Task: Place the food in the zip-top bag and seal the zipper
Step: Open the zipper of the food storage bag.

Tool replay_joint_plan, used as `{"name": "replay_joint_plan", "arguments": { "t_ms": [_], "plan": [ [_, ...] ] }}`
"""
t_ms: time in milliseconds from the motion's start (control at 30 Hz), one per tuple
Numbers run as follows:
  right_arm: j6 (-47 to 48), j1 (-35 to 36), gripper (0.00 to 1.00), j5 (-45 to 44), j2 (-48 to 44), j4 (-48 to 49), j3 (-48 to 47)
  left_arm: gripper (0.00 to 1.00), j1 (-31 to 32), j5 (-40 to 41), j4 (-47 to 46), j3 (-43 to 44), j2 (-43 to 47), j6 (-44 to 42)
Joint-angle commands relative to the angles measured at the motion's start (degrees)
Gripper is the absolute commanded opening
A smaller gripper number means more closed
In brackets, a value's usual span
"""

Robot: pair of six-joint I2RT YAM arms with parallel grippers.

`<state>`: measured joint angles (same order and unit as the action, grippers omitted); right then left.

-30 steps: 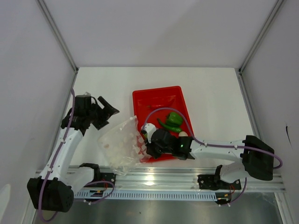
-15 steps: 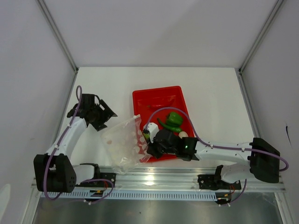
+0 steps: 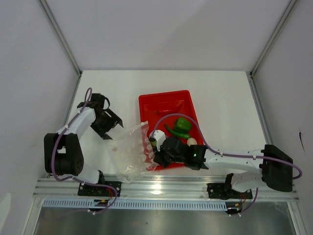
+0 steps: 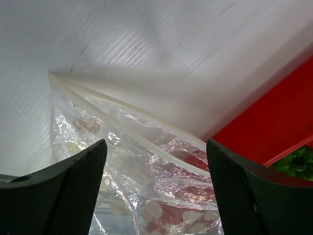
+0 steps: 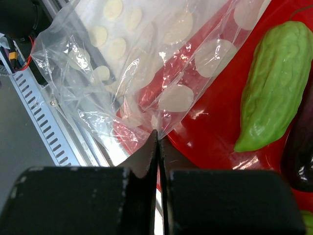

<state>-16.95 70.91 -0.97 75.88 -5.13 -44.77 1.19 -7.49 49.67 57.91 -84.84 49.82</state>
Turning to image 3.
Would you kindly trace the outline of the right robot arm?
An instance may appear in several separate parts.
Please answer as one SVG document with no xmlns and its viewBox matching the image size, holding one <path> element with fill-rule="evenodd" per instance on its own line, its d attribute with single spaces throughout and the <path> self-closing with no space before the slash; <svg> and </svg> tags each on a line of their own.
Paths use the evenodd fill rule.
<svg viewBox="0 0 313 235">
<path fill-rule="evenodd" d="M 228 197 L 263 186 L 280 192 L 292 191 L 293 160 L 274 145 L 266 144 L 262 150 L 240 155 L 211 150 L 205 145 L 188 146 L 176 137 L 151 141 L 154 162 L 162 167 L 182 163 L 192 170 L 240 170 L 240 174 L 231 173 L 226 177 L 223 191 Z"/>
</svg>

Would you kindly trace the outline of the red chili pepper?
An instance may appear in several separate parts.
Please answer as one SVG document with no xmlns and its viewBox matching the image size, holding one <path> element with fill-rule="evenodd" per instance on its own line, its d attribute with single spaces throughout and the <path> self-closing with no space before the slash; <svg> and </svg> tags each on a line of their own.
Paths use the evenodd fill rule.
<svg viewBox="0 0 313 235">
<path fill-rule="evenodd" d="M 156 115 L 168 115 L 178 112 L 183 107 L 182 103 L 160 103 L 153 110 Z"/>
</svg>

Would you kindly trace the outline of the clear dotted zip bag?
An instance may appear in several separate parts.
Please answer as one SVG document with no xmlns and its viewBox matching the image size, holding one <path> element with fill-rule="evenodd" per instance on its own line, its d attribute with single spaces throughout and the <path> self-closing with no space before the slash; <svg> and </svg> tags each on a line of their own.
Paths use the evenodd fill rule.
<svg viewBox="0 0 313 235">
<path fill-rule="evenodd" d="M 147 136 L 148 130 L 146 121 L 108 141 L 109 156 L 119 181 L 131 183 L 157 168 L 153 147 Z"/>
</svg>

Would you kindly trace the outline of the green bell pepper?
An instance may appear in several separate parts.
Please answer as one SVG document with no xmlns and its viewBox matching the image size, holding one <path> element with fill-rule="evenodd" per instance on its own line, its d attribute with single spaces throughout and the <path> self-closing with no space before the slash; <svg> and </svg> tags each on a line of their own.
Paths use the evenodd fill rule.
<svg viewBox="0 0 313 235">
<path fill-rule="evenodd" d="M 189 133 L 192 129 L 192 124 L 185 118 L 179 117 L 174 122 L 174 130 L 181 133 Z"/>
</svg>

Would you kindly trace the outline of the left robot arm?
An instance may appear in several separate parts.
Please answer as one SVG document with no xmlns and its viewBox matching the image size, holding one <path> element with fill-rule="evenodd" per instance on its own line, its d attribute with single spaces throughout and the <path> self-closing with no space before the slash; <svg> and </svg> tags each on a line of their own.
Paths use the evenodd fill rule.
<svg viewBox="0 0 313 235">
<path fill-rule="evenodd" d="M 122 119 L 110 108 L 110 101 L 99 93 L 85 95 L 75 115 L 56 133 L 44 137 L 45 170 L 57 181 L 78 180 L 89 184 L 89 190 L 96 196 L 106 191 L 101 170 L 87 165 L 84 161 L 80 138 L 91 128 L 101 139 L 111 140 L 108 132 L 120 125 Z"/>
</svg>

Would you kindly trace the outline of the green chili pepper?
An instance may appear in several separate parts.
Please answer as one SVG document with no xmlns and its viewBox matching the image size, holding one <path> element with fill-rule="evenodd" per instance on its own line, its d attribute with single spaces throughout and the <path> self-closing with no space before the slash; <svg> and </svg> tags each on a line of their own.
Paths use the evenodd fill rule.
<svg viewBox="0 0 313 235">
<path fill-rule="evenodd" d="M 187 139 L 191 138 L 191 136 L 188 133 L 177 132 L 177 131 L 171 129 L 167 124 L 165 124 L 164 126 L 165 126 L 165 128 L 167 129 L 167 131 L 170 134 L 172 134 L 172 135 L 174 135 L 174 136 L 176 136 L 178 138 L 181 138 L 181 139 L 184 139 L 184 140 L 187 140 Z"/>
</svg>

